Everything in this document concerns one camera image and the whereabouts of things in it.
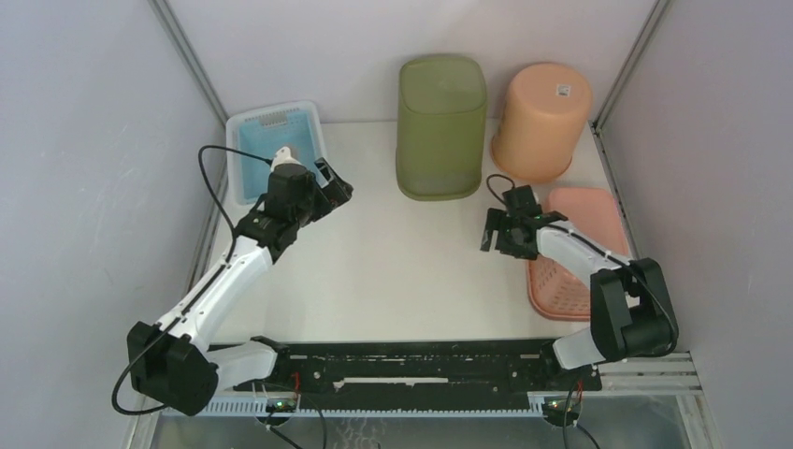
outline blue container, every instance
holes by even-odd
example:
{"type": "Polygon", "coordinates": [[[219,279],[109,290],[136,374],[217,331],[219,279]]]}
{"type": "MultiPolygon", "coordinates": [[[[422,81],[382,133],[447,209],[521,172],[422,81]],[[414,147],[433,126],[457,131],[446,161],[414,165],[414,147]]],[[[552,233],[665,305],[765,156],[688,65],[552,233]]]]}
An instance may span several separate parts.
{"type": "MultiPolygon", "coordinates": [[[[229,119],[228,126],[238,126],[237,145],[243,152],[272,159],[282,147],[292,149],[292,156],[324,184],[314,161],[324,157],[324,143],[319,129],[316,108],[311,102],[298,102],[257,109],[229,119]]],[[[252,204],[267,192],[270,167],[262,161],[229,153],[229,184],[235,200],[252,204]]]]}

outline pink plastic basket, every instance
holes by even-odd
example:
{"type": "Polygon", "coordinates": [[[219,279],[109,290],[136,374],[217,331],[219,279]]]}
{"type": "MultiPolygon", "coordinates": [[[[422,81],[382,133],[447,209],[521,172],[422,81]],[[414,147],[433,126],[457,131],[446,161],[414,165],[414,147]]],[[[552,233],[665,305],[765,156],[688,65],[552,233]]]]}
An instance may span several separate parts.
{"type": "MultiPolygon", "coordinates": [[[[612,195],[602,189],[560,187],[542,203],[543,211],[558,210],[585,235],[609,250],[627,255],[627,241],[612,195]]],[[[526,263],[528,298],[550,319],[589,320],[589,288],[572,273],[546,257],[526,263]]]]}

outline barcode sticker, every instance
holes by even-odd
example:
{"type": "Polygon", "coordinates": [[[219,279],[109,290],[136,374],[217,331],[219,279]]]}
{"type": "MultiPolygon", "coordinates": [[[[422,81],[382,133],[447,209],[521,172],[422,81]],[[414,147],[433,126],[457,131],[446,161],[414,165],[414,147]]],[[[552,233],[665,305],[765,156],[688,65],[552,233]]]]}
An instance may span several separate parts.
{"type": "Polygon", "coordinates": [[[558,96],[570,96],[570,89],[572,89],[572,86],[569,84],[557,84],[556,94],[558,96]]]}

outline white enclosure wall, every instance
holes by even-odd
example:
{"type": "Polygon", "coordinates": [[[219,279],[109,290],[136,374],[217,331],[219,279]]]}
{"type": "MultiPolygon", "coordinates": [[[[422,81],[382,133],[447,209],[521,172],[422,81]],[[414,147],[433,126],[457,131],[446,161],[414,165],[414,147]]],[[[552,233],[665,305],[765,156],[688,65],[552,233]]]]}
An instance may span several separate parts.
{"type": "Polygon", "coordinates": [[[500,114],[530,63],[572,65],[592,84],[592,117],[654,0],[171,0],[230,114],[297,99],[323,122],[394,120],[399,68],[453,52],[475,59],[500,114]]]}
{"type": "Polygon", "coordinates": [[[728,448],[793,445],[791,15],[676,2],[605,128],[728,448]]]}
{"type": "Polygon", "coordinates": [[[15,1],[0,136],[0,445],[119,447],[124,339],[185,291],[221,127],[146,2],[15,1]]]}

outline green plastic bin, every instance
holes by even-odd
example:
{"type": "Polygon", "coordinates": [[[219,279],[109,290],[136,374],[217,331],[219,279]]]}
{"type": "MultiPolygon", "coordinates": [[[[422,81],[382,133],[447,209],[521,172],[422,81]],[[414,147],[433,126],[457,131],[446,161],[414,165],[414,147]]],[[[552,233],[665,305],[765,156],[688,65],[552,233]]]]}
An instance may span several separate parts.
{"type": "Polygon", "coordinates": [[[399,71],[396,182],[422,201],[457,199],[482,182],[487,91],[462,56],[414,59],[399,71]]]}

